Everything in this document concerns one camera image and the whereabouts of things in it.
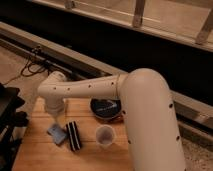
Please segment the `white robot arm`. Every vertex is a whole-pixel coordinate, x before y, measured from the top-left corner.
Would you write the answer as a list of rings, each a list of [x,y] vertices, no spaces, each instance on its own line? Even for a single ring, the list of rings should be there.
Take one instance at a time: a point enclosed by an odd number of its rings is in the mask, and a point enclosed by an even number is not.
[[[142,68],[69,82],[55,71],[39,85],[38,94],[53,116],[70,97],[119,100],[134,171],[186,171],[171,91],[158,72]]]

